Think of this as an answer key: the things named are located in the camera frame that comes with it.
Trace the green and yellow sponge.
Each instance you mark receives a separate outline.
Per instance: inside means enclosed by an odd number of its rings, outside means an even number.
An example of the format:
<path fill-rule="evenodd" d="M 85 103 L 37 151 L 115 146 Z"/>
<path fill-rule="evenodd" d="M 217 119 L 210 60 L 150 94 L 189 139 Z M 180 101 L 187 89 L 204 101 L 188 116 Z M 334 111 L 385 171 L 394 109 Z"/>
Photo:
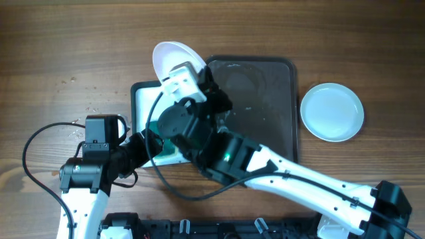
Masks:
<path fill-rule="evenodd" d="M 149 125 L 149 129 L 159 135 L 157 121 L 151 121 Z M 177 154 L 178 149 L 172 144 L 172 142 L 169 139 L 163 139 L 163 140 L 164 140 L 163 151 L 158 156 L 155 156 L 154 158 L 159 159 L 162 157 L 171 157 Z"/>

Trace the white plate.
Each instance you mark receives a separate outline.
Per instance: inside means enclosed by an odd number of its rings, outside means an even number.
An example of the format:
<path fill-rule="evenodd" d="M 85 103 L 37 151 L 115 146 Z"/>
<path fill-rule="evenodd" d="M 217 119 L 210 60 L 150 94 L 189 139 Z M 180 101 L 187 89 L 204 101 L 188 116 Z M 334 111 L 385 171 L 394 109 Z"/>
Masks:
<path fill-rule="evenodd" d="M 176 41 L 161 42 L 155 46 L 152 54 L 153 68 L 161 83 L 169 77 L 172 69 L 184 62 L 190 62 L 199 73 L 205 66 L 205 61 L 189 46 Z"/>

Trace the pale grey plate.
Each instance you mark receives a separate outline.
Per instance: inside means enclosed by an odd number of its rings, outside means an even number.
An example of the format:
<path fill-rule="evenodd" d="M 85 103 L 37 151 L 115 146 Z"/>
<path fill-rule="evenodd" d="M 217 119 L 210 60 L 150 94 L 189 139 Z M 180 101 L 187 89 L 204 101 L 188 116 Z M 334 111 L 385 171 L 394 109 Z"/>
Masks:
<path fill-rule="evenodd" d="M 360 132 L 365 111 L 359 97 L 336 83 L 318 84 L 308 90 L 300 104 L 306 129 L 319 139 L 339 143 Z"/>

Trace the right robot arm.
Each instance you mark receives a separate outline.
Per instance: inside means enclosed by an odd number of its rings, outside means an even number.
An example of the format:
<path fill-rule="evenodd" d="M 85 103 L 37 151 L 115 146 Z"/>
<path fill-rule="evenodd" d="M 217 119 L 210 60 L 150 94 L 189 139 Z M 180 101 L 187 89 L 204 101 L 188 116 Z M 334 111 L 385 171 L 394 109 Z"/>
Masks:
<path fill-rule="evenodd" d="M 412 212 L 401 189 L 383 181 L 376 187 L 339 181 L 295 164 L 231 131 L 219 131 L 215 115 L 232 107 L 208 68 L 182 64 L 160 77 L 173 105 L 157 128 L 207 177 L 224 188 L 239 184 L 298 202 L 318 213 L 320 238 L 403 238 Z"/>

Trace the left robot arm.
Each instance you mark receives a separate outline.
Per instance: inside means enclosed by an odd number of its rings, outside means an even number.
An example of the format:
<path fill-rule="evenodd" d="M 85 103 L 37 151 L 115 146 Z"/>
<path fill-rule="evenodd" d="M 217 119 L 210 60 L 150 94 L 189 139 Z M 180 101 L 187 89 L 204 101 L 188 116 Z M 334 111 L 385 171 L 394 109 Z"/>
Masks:
<path fill-rule="evenodd" d="M 151 130 L 126 137 L 119 115 L 88 116 L 81 157 L 60 168 L 61 199 L 65 204 L 58 238 L 149 238 L 135 212 L 105 214 L 112 185 L 163 150 L 163 140 Z"/>

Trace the dark brown serving tray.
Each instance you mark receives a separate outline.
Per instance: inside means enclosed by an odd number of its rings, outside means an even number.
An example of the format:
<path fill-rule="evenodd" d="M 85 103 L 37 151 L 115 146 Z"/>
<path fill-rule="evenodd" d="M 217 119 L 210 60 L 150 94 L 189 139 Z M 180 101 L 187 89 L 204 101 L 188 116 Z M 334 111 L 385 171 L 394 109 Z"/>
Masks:
<path fill-rule="evenodd" d="M 287 58 L 215 55 L 206 60 L 214 81 L 233 103 L 216 116 L 218 128 L 240 133 L 297 163 L 298 87 Z"/>

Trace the black tray with white water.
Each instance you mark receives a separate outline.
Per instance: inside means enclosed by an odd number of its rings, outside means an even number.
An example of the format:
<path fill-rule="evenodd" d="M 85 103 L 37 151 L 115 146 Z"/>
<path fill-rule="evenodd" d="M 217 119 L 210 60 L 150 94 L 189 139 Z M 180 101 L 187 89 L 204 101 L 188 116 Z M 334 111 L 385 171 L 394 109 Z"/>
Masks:
<path fill-rule="evenodd" d="M 138 82 L 131 87 L 131 129 L 133 133 L 142 132 L 145 129 L 148 114 L 160 92 L 161 85 L 158 81 Z M 173 104 L 172 98 L 163 95 L 155 106 L 151 121 L 157 121 L 161 113 Z M 189 163 L 179 150 L 174 156 L 153 158 L 153 161 L 157 166 Z"/>

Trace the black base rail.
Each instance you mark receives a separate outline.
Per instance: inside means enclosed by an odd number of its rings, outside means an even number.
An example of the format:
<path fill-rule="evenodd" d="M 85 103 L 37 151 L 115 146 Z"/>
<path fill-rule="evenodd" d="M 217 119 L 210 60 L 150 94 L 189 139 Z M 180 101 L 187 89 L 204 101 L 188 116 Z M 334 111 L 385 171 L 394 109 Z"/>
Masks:
<path fill-rule="evenodd" d="M 320 217 L 281 220 L 196 221 L 141 220 L 137 215 L 110 214 L 98 238 L 317 238 Z"/>

